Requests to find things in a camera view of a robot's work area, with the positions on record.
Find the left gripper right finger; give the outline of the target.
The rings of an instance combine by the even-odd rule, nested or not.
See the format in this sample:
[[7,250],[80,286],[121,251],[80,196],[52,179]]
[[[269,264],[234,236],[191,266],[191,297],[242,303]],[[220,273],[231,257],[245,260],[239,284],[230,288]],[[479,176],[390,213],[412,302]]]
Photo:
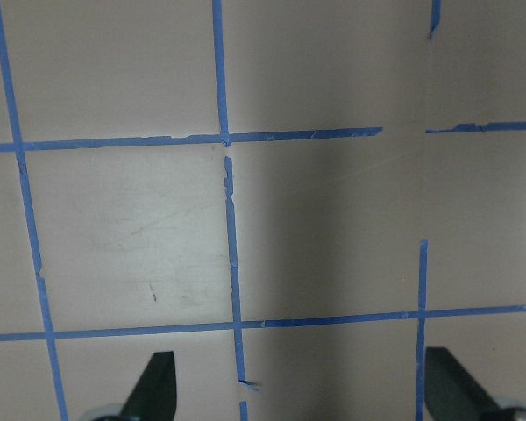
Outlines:
[[507,413],[445,347],[426,348],[424,401],[431,415]]

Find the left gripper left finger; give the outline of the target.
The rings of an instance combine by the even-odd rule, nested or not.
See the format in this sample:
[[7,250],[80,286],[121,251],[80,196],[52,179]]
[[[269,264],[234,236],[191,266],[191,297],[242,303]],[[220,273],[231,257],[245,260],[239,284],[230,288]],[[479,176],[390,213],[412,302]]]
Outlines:
[[172,351],[154,353],[126,400],[120,417],[174,417],[177,381]]

